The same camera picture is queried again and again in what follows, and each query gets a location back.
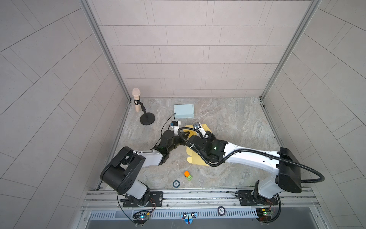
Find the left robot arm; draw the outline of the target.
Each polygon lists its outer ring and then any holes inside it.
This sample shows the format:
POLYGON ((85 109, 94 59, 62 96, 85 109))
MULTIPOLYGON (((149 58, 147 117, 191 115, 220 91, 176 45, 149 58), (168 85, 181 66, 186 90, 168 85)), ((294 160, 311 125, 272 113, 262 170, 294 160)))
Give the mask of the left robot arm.
POLYGON ((161 135, 160 143, 148 151, 136 151, 123 147, 107 164, 100 179, 118 194, 127 194, 131 201, 145 205, 150 199, 150 188, 137 180, 144 167, 164 164, 170 152, 186 142, 173 131, 167 130, 161 135))

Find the light blue paper box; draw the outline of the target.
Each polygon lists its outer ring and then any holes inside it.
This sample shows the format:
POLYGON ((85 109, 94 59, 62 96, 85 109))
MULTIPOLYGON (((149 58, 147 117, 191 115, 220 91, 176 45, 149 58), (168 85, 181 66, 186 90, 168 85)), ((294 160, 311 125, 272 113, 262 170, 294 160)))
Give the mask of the light blue paper box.
POLYGON ((174 105, 175 117, 181 118, 194 118, 194 105, 174 105))

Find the yellow paper box stack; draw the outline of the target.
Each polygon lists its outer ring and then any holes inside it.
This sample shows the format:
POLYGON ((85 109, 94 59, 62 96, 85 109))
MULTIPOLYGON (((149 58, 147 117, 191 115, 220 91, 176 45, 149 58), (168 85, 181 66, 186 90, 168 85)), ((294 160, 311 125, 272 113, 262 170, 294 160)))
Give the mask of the yellow paper box stack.
MULTIPOLYGON (((204 131, 210 131, 210 128, 207 126, 207 124, 201 124, 202 128, 204 129, 204 131)), ((190 134, 188 136, 188 138, 190 138, 191 136, 194 135, 198 135, 195 131, 188 131, 190 134)), ((186 159, 188 163, 191 163, 193 165, 201 165, 201 166, 209 166, 207 165, 202 159, 201 157, 194 152, 193 150, 191 150, 188 146, 186 146, 186 153, 188 154, 188 158, 186 159)))

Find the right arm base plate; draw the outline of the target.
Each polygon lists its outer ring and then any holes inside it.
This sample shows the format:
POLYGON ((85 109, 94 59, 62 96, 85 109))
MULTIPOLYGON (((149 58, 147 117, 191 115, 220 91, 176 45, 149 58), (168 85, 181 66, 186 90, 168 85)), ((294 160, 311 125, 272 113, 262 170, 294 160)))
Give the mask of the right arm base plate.
POLYGON ((240 190, 235 193, 241 206, 276 206, 279 205, 278 197, 274 195, 271 199, 262 196, 254 197, 252 190, 240 190))

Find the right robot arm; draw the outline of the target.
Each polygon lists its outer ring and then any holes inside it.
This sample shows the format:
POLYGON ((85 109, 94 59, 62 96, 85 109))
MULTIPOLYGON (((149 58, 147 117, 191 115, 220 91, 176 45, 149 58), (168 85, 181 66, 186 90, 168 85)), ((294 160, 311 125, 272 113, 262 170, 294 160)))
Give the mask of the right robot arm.
POLYGON ((260 151, 198 135, 188 138, 186 145, 205 165, 218 167, 225 162, 237 163, 270 173, 265 180, 255 183, 250 196, 256 203, 267 202, 282 191, 302 192, 300 164, 286 148, 280 148, 280 151, 260 151))

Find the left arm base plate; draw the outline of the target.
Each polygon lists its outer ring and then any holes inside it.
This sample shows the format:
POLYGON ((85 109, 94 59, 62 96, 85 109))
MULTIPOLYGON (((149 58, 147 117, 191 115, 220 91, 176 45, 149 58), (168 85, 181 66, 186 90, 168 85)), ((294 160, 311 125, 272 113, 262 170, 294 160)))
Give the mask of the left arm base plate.
POLYGON ((149 208, 149 207, 161 207, 163 202, 162 191, 149 191, 141 199, 137 199, 132 195, 126 195, 123 202, 124 208, 149 208))

